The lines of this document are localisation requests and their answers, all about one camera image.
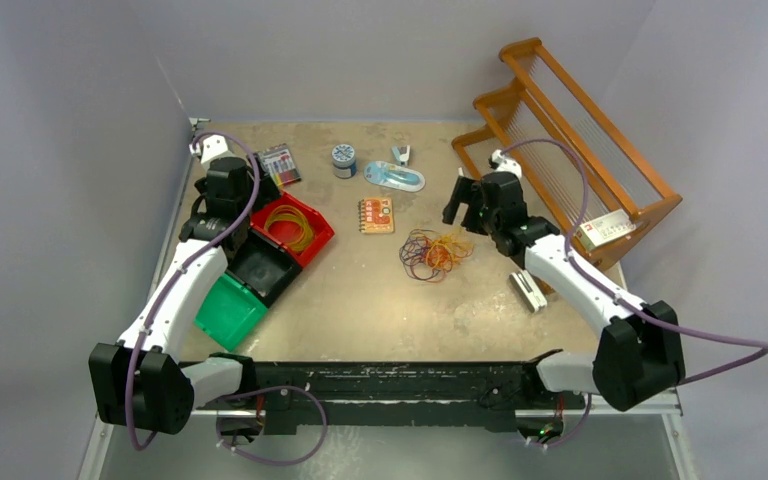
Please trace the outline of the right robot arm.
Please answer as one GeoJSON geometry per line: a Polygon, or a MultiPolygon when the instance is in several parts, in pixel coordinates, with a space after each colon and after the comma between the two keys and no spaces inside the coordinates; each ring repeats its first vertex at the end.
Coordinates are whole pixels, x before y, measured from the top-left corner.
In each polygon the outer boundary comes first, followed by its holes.
{"type": "Polygon", "coordinates": [[[627,411],[677,386],[686,377],[677,314],[664,301],[648,303],[611,282],[577,252],[549,220],[529,214],[519,179],[492,172],[457,178],[442,220],[490,237],[498,252],[558,293],[599,337],[595,354],[558,351],[541,356],[524,376],[521,392],[544,407],[560,392],[597,394],[627,411]]]}

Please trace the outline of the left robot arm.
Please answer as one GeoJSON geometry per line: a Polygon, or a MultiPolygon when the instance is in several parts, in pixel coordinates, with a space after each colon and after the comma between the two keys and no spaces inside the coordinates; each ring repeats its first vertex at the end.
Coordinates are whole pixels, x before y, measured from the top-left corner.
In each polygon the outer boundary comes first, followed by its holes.
{"type": "Polygon", "coordinates": [[[183,367],[180,349],[208,293],[245,241],[260,187],[254,157],[208,163],[198,182],[205,212],[184,225],[172,264],[138,318],[114,343],[99,343],[88,367],[101,421],[127,429],[145,449],[158,433],[176,434],[194,408],[222,398],[244,409],[257,399],[247,360],[218,354],[183,367]]]}

